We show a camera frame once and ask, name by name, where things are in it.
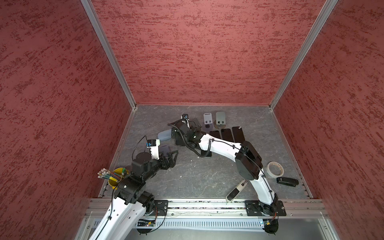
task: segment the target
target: robotic arm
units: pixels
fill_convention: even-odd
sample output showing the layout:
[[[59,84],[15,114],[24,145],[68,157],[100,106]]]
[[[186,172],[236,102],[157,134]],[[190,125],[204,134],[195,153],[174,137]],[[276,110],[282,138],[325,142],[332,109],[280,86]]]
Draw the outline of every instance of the robotic arm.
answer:
[[[277,195],[264,176],[261,157],[251,143],[228,142],[200,131],[197,119],[189,121],[186,114],[182,119],[168,124],[172,126],[172,137],[176,145],[186,146],[200,157],[209,152],[223,155],[236,163],[239,174],[251,182],[259,198],[258,210],[265,216],[277,212]],[[123,240],[145,214],[154,210],[154,196],[145,191],[146,180],[156,175],[160,169],[174,167],[178,151],[158,151],[158,143],[151,142],[149,152],[141,152],[132,162],[132,171],[118,183],[107,213],[99,223],[90,240]]]

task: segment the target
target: gray floor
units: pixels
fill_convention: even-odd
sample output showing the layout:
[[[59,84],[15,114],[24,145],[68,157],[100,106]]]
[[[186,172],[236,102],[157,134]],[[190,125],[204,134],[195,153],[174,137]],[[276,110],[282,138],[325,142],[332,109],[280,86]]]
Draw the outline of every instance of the gray floor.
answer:
[[[202,123],[204,113],[212,113],[215,119],[217,111],[226,113],[226,128],[233,126],[243,128],[245,139],[258,151],[264,166],[276,161],[283,166],[285,177],[300,181],[267,107],[139,106],[116,166],[131,165],[131,154],[136,143],[144,135],[147,135],[148,139],[157,138],[159,132],[170,128],[167,123],[180,119],[183,113],[189,114],[190,118],[198,118]],[[145,141],[142,141],[135,155],[144,150],[144,144]],[[186,147],[176,146],[173,139],[161,142],[161,145],[165,144],[171,146],[172,150],[179,150],[179,156],[174,168],[160,170],[155,177],[147,181],[146,191],[155,197],[224,198],[243,180],[237,172],[235,163],[223,156],[213,153],[211,158],[199,158]],[[280,199],[308,198],[302,182],[297,187],[289,187],[277,184],[275,179],[267,173],[266,175]],[[108,187],[104,196],[111,196]],[[257,194],[249,184],[238,198],[257,199]]]
[[[132,229],[126,240],[325,240],[317,219],[280,219],[276,235],[265,232],[207,231],[187,229],[159,229],[156,233],[139,235]]]

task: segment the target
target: black mounting plate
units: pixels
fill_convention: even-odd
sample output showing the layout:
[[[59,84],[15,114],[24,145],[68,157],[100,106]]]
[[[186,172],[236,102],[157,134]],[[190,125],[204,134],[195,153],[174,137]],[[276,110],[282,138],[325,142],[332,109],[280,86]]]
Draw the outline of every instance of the black mounting plate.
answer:
[[[155,200],[155,207],[157,207],[157,215],[158,216],[165,216],[165,215],[167,215],[167,211],[168,211],[168,200]],[[155,211],[152,211],[149,215],[146,215],[146,216],[154,216],[155,215]]]
[[[259,203],[260,202],[258,200],[245,201],[245,209],[247,210],[247,216],[265,217],[265,215],[263,215],[263,213],[257,210],[257,207],[255,207],[255,205],[259,206]],[[277,201],[277,213],[280,217],[287,216],[287,213],[285,212],[285,207],[282,201]]]

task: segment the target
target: red wall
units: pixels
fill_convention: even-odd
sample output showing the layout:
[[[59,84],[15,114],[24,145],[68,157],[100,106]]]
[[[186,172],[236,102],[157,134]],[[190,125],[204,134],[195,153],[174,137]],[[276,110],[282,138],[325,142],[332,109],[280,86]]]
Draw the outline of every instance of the red wall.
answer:
[[[0,36],[0,239],[73,239],[129,103],[80,1],[1,1]]]
[[[268,105],[325,0],[93,0],[137,103]]]
[[[384,239],[384,2],[339,0],[275,113],[342,239]]]

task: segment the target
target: yellow cup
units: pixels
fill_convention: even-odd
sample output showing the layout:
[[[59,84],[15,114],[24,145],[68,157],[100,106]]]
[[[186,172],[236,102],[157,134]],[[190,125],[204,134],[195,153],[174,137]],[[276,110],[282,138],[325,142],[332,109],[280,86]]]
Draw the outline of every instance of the yellow cup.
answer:
[[[113,172],[121,175],[122,169],[123,169],[122,167],[119,167],[119,168],[116,168]],[[113,180],[111,180],[111,179],[108,180],[108,183],[111,185],[112,189],[115,189],[118,186],[118,183],[113,181]]]

